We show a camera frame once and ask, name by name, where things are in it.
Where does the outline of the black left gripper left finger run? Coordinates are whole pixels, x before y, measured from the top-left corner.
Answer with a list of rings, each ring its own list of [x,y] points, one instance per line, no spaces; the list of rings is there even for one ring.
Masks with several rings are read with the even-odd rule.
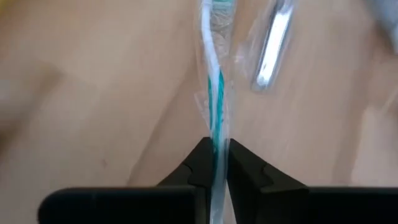
[[[213,185],[213,143],[202,138],[189,155],[157,185],[174,187],[177,191],[190,189],[187,194],[171,197],[161,206],[159,224],[210,224],[211,188]]]

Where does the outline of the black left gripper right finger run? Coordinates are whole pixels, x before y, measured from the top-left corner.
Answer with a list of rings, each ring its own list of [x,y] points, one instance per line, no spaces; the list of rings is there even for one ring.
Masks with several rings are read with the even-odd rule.
[[[237,224],[308,223],[308,187],[234,139],[228,187]]]

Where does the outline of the green white toothbrush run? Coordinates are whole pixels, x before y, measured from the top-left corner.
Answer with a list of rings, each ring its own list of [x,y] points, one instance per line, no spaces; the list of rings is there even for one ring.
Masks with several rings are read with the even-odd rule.
[[[227,224],[227,173],[230,143],[231,95],[229,50],[236,0],[195,0],[194,34],[201,91],[195,100],[208,127],[212,149],[213,183],[210,224]]]

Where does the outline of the silver clear wrapped toiletry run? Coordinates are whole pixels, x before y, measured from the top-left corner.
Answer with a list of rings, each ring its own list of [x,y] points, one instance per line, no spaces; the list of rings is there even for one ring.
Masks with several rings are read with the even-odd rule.
[[[279,73],[295,11],[294,0],[267,0],[254,19],[247,39],[236,52],[236,67],[254,91],[269,89]]]

